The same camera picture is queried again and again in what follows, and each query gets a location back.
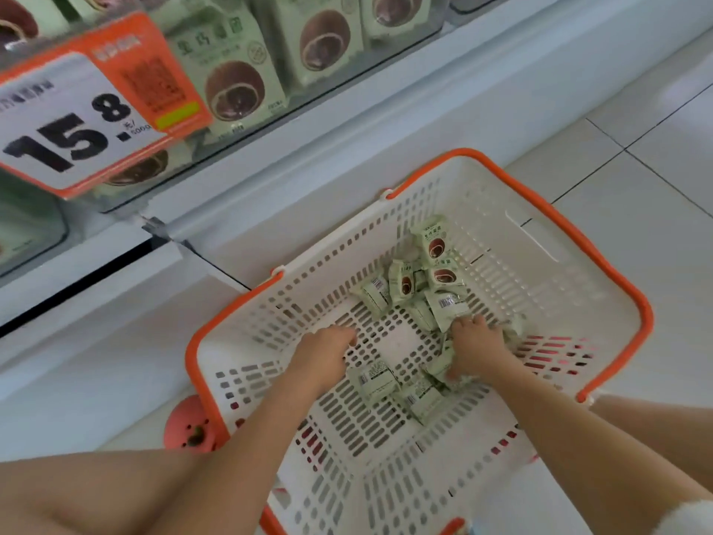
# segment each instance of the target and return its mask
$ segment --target person's left arm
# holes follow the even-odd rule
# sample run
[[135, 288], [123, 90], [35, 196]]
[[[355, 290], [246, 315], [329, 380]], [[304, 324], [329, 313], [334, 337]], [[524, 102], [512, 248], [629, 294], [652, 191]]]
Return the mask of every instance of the person's left arm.
[[356, 332], [329, 327], [299, 342], [238, 434], [206, 461], [147, 535], [253, 535], [277, 469], [315, 400], [343, 377]]

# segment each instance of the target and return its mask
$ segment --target basket rim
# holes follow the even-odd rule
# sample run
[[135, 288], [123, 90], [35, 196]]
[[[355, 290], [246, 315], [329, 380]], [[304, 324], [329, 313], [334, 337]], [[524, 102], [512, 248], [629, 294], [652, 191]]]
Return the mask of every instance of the basket rim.
[[[654, 312], [653, 309], [646, 298], [646, 296], [637, 289], [621, 272], [615, 269], [608, 260], [600, 253], [600, 251], [594, 246], [594, 244], [576, 228], [564, 215], [562, 215], [557, 209], [552, 206], [544, 197], [538, 194], [533, 189], [528, 188], [526, 185], [519, 182], [510, 176], [505, 170], [495, 164], [488, 156], [483, 152], [474, 150], [473, 148], [457, 148], [449, 152], [445, 152], [440, 156], [427, 162], [419, 169], [415, 170], [410, 176], [401, 183], [395, 190], [389, 192], [386, 199], [393, 200], [396, 199], [400, 194], [403, 193], [408, 187], [413, 185], [416, 180], [429, 174], [431, 171], [442, 165], [443, 163], [450, 161], [454, 158], [465, 157], [472, 160], [480, 162], [486, 169], [492, 172], [498, 179], [500, 179], [507, 186], [512, 188], [521, 197], [528, 200], [535, 208], [537, 208], [542, 214], [546, 215], [549, 220], [555, 223], [591, 260], [597, 265], [605, 275], [611, 279], [622, 291], [624, 291], [628, 296], [632, 298], [634, 303], [639, 310], [639, 317], [641, 319], [641, 325], [637, 332], [632, 336], [631, 340], [626, 344], [623, 350], [615, 357], [614, 360], [604, 368], [597, 376], [595, 376], [590, 382], [588, 382], [576, 395], [575, 399], [584, 403], [587, 401], [587, 396], [600, 386], [602, 386], [606, 381], [614, 377], [619, 371], [621, 371], [624, 366], [629, 362], [629, 360], [634, 356], [636, 351], [641, 347], [641, 345], [646, 341], [646, 338], [651, 334], [654, 327]], [[200, 329], [198, 329], [195, 334], [193, 334], [191, 341], [189, 341], [188, 346], [185, 351], [185, 367], [189, 378], [193, 386], [195, 386], [198, 391], [198, 395], [201, 397], [201, 402], [208, 413], [211, 420], [215, 420], [218, 423], [215, 425], [216, 428], [216, 441], [218, 446], [221, 447], [230, 438], [230, 433], [227, 429], [225, 422], [220, 414], [218, 404], [215, 399], [210, 394], [208, 384], [203, 377], [201, 370], [198, 366], [198, 348], [201, 345], [201, 341], [208, 336], [209, 332], [215, 329], [222, 321], [227, 319], [230, 314], [233, 314], [241, 306], [248, 303], [251, 299], [260, 295], [266, 289], [272, 287], [278, 283], [284, 277], [284, 268], [277, 267], [272, 269], [270, 272], [270, 278], [265, 282], [258, 285], [252, 291], [245, 293], [244, 295], [238, 296], [225, 308], [223, 308], [215, 317], [204, 324]], [[441, 535], [453, 535], [458, 531], [465, 521], [461, 518], [455, 518], [446, 525], [444, 530], [441, 531]], [[282, 528], [277, 517], [272, 512], [269, 505], [265, 505], [263, 510], [263, 516], [260, 519], [260, 526], [263, 528], [267, 535], [287, 535], [287, 532]]]

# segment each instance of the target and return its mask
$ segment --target white plastic basket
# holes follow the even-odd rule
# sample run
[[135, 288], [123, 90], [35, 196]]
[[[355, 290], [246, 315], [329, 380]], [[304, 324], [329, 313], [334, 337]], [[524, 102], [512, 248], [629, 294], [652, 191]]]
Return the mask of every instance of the white plastic basket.
[[[512, 217], [526, 213], [521, 227]], [[219, 442], [253, 412], [301, 335], [359, 329], [349, 366], [381, 356], [408, 381], [439, 351], [402, 308], [374, 322], [349, 288], [411, 244], [408, 228], [440, 213], [467, 272], [468, 304], [489, 322], [524, 312], [535, 325], [525, 365], [582, 401], [652, 328], [646, 298], [545, 200], [475, 150], [453, 150], [336, 228], [193, 337], [187, 369], [218, 421]], [[263, 515], [269, 534], [446, 535], [479, 494], [526, 463], [530, 442], [482, 384], [448, 398], [422, 427], [396, 403], [369, 411], [343, 379], [297, 431]]]

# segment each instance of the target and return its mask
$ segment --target price tag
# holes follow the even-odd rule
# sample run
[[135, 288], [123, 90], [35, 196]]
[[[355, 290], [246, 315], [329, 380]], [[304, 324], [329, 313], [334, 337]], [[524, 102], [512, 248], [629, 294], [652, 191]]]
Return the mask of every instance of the price tag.
[[0, 166], [74, 197], [212, 118], [145, 13], [0, 77]]

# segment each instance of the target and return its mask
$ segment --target leg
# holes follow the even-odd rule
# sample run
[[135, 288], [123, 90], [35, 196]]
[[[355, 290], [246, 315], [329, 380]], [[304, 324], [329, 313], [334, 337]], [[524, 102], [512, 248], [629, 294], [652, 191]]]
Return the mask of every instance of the leg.
[[79, 533], [144, 532], [207, 455], [183, 451], [69, 454], [0, 464], [0, 506]]
[[713, 492], [713, 409], [605, 395], [591, 410]]

